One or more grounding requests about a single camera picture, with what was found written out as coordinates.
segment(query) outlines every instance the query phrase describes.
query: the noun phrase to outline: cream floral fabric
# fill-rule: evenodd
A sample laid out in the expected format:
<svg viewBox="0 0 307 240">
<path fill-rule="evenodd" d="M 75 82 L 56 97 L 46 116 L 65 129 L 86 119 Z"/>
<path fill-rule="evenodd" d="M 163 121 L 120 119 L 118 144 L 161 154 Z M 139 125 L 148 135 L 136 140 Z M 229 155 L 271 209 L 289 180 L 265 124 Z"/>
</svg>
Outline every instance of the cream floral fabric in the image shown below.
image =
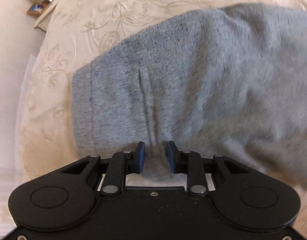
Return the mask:
<svg viewBox="0 0 307 240">
<path fill-rule="evenodd" d="M 307 10 L 307 0 L 60 0 L 26 84 L 19 151 L 29 179 L 78 158 L 71 116 L 71 77 L 78 68 L 150 25 L 241 2 Z M 307 216 L 299 219 L 307 236 Z"/>
</svg>

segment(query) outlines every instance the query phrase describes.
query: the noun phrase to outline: screw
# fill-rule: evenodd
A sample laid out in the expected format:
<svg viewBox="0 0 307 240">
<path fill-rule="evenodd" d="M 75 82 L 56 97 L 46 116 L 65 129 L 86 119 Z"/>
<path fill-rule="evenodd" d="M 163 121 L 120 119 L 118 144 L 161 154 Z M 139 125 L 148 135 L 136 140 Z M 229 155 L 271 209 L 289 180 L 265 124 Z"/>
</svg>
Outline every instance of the screw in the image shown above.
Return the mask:
<svg viewBox="0 0 307 240">
<path fill-rule="evenodd" d="M 102 188 L 102 191 L 108 194 L 113 194 L 118 191 L 118 187 L 115 185 L 107 185 Z"/>
<path fill-rule="evenodd" d="M 25 236 L 20 235 L 17 237 L 17 240 L 28 240 Z"/>
<path fill-rule="evenodd" d="M 197 194 L 203 194 L 205 193 L 207 188 L 203 185 L 193 185 L 190 188 L 190 191 Z"/>
<path fill-rule="evenodd" d="M 151 197 L 158 197 L 159 193 L 158 192 L 150 192 Z"/>
</svg>

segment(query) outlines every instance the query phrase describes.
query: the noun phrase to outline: bed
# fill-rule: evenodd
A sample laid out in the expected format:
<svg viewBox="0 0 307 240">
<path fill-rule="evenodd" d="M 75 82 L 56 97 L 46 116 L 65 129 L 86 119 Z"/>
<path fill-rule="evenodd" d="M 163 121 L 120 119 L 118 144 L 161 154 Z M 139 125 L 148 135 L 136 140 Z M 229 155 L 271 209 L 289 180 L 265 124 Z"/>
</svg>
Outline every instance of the bed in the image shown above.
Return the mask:
<svg viewBox="0 0 307 240">
<path fill-rule="evenodd" d="M 40 49 L 18 120 L 25 180 L 77 160 L 71 116 L 74 72 L 126 37 L 199 8 L 264 2 L 307 10 L 307 0 L 60 0 Z M 295 228 L 307 237 L 307 191 Z"/>
</svg>

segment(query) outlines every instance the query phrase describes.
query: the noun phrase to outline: white wall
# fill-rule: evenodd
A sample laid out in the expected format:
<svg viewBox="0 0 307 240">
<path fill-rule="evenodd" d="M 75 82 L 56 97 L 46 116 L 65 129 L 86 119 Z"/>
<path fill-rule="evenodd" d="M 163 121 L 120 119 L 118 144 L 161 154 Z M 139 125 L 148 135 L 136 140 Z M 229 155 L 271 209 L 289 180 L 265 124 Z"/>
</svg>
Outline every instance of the white wall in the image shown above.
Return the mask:
<svg viewBox="0 0 307 240">
<path fill-rule="evenodd" d="M 26 15 L 30 0 L 0 0 L 0 167 L 15 168 L 15 123 L 20 87 L 45 33 Z"/>
</svg>

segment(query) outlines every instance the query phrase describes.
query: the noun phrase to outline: wooden floor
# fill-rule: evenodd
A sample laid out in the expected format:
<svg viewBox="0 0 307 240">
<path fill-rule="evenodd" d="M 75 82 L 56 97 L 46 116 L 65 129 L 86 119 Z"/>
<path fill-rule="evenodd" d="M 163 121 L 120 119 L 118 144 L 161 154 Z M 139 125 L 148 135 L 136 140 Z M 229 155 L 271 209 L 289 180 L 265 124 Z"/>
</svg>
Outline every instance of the wooden floor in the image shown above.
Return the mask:
<svg viewBox="0 0 307 240">
<path fill-rule="evenodd" d="M 296 188 L 296 190 L 301 197 L 301 209 L 294 228 L 307 238 L 307 192 L 300 188 Z"/>
</svg>

